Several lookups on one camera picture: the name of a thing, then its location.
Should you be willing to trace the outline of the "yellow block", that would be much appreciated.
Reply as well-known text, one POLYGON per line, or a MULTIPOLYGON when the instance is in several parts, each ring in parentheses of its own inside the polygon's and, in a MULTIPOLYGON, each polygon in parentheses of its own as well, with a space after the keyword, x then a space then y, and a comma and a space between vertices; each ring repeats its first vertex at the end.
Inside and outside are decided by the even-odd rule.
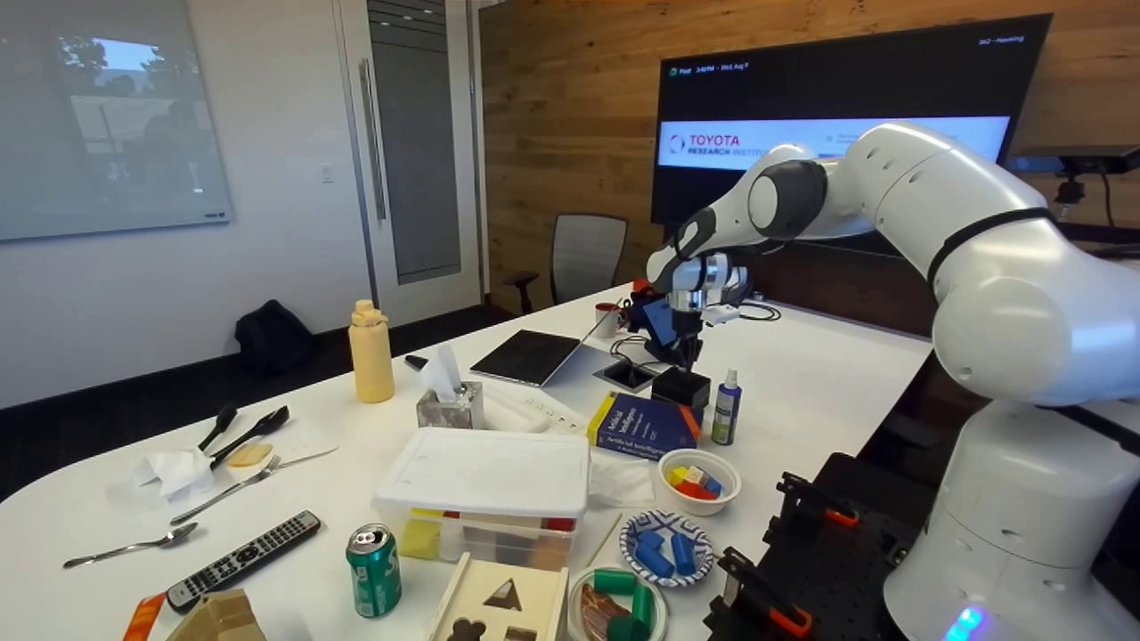
POLYGON ((400 555, 435 561, 440 557, 443 511, 412 508, 402 534, 398 537, 400 555))

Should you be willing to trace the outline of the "heap of coloured blocks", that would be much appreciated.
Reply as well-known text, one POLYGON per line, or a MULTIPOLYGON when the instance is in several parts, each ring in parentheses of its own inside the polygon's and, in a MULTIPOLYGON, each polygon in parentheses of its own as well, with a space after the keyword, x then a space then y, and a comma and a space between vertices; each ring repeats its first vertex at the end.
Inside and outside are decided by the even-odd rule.
POLYGON ((690 500, 719 500, 720 482, 701 466, 671 466, 666 480, 673 490, 690 500))

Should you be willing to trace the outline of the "black plastic spoon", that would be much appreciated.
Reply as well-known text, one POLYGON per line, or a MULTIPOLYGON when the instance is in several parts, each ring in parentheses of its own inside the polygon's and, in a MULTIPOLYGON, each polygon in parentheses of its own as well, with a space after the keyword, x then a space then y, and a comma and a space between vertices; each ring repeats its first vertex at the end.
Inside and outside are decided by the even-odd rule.
POLYGON ((285 425, 285 423, 288 421, 290 421, 288 405, 280 406, 279 409, 270 411, 270 413, 264 415, 264 417, 260 417, 259 421, 256 421, 256 425, 253 425, 252 429, 249 429, 247 433, 241 435, 241 437, 233 439, 233 443, 228 443, 228 445, 221 448, 221 451, 217 451, 215 454, 212 455, 210 469, 215 470, 217 466, 221 466, 221 464, 223 464, 225 462, 225 459, 231 456, 233 453, 235 453, 235 451, 238 451, 239 447, 244 445, 244 443, 252 441, 252 439, 256 437, 264 437, 264 435, 276 433, 276 431, 280 430, 280 427, 285 425))
POLYGON ((233 424, 233 419, 236 417, 237 414, 239 414, 239 406, 236 404, 225 404, 223 407, 217 412, 215 422, 213 422, 212 429, 207 431, 207 435, 205 435, 197 448, 199 448, 202 453, 205 453, 211 443, 214 443, 220 435, 223 435, 225 431, 228 430, 228 427, 233 424))

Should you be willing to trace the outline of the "wall screen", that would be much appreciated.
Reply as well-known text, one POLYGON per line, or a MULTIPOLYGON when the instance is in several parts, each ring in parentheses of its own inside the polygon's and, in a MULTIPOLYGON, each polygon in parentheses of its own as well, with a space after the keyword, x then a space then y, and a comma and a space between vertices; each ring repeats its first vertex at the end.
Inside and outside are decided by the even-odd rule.
POLYGON ((907 121, 1001 162, 1050 13, 661 60, 650 220, 683 224, 766 151, 838 159, 907 121))

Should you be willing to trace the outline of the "tissue box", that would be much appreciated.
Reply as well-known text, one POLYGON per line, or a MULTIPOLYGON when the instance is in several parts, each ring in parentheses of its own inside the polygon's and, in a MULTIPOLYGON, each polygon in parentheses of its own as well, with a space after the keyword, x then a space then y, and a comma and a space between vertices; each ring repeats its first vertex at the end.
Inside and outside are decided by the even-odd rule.
POLYGON ((439 344, 420 370, 424 391, 416 404, 417 425, 484 429, 482 386, 461 378, 451 344, 439 344))

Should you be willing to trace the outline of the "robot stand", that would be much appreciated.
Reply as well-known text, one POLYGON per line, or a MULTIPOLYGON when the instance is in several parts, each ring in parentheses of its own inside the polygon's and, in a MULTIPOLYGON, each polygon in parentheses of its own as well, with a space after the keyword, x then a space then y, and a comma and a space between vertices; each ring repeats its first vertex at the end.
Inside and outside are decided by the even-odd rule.
POLYGON ((762 560, 754 561, 775 587, 813 617, 809 636, 793 638, 762 624, 742 605, 720 597, 705 616, 707 641, 907 641, 891 620, 883 583, 917 542, 935 500, 923 484, 834 453, 811 480, 860 512, 860 524, 769 518, 762 560))

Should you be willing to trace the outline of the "wooden shape sorter box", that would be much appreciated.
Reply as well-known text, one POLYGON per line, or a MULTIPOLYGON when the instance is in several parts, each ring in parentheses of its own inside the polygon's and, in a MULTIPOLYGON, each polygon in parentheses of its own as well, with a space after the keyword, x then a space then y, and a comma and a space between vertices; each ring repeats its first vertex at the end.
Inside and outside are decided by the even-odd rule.
POLYGON ((565 641, 567 568, 461 555, 424 641, 565 641))

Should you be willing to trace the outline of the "orange strip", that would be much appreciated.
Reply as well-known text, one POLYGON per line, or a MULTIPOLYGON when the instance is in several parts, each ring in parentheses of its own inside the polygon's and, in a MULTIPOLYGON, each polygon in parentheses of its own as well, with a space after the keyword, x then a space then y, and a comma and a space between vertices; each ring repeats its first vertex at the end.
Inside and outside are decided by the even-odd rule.
POLYGON ((131 620, 127 625, 127 632, 122 641, 148 641, 150 630, 154 628, 156 620, 158 620, 158 614, 163 605, 166 605, 166 593, 154 594, 154 597, 146 597, 146 599, 140 600, 137 607, 135 607, 135 612, 132 612, 131 620))

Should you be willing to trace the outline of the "glass whiteboard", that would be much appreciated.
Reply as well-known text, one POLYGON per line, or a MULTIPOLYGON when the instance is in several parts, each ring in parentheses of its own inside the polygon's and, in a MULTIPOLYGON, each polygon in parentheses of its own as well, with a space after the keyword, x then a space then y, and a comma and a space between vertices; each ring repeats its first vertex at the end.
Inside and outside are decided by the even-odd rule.
POLYGON ((234 216, 187 0, 0 0, 0 243, 234 216))

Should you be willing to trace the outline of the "laptop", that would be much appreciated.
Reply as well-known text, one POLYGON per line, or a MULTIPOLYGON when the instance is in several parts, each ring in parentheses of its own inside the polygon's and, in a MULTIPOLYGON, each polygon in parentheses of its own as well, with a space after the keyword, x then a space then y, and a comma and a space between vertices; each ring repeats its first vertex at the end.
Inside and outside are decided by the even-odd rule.
POLYGON ((469 372, 481 378, 544 388, 557 380, 563 370, 591 374, 596 370, 610 368, 614 365, 614 355, 588 344, 594 332, 595 328, 591 328, 583 336, 561 336, 520 328, 472 365, 469 372))

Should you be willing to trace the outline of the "wooden stick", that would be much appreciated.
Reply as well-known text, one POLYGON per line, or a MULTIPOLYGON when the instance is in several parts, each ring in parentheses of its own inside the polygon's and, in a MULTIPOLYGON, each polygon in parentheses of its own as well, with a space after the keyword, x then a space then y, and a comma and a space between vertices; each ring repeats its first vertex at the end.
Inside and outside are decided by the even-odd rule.
POLYGON ((606 547, 606 541, 611 539, 611 536, 614 535, 616 527, 618 527, 618 524, 621 522, 622 511, 614 511, 613 514, 606 517, 606 528, 603 529, 601 535, 596 536, 594 545, 591 547, 591 554, 586 557, 583 568, 588 568, 591 565, 596 563, 603 547, 606 547))

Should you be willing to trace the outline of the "brown cardboard piece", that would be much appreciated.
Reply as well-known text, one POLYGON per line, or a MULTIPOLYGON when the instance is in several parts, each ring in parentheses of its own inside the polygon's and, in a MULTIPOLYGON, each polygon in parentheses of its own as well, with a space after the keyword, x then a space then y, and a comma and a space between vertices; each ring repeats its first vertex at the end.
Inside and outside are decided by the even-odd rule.
POLYGON ((267 641, 244 589, 204 594, 166 641, 267 641))

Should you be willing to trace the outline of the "door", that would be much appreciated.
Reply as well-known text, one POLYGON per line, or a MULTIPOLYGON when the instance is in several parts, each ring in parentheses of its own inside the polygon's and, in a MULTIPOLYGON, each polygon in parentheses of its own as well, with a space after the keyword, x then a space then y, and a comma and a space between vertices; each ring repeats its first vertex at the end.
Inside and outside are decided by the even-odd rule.
POLYGON ((331 0, 370 297, 394 326, 484 300, 477 6, 331 0), (359 60, 370 58, 386 221, 370 182, 359 60))

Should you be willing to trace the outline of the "clear plastic bag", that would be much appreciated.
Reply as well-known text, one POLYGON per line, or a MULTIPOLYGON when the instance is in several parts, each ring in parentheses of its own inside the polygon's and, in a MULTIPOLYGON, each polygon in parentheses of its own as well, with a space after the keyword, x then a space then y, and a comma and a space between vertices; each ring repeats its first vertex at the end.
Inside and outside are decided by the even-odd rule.
POLYGON ((606 451, 591 453, 588 508, 643 508, 656 503, 658 466, 606 451))

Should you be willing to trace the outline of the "crumpled white tissue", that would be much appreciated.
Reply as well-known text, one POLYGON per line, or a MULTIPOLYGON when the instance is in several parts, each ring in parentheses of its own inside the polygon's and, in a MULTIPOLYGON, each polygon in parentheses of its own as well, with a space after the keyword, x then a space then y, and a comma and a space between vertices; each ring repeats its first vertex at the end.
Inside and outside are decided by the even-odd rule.
POLYGON ((142 488, 156 484, 160 500, 190 500, 215 486, 212 459, 199 448, 158 451, 135 463, 129 484, 142 488))

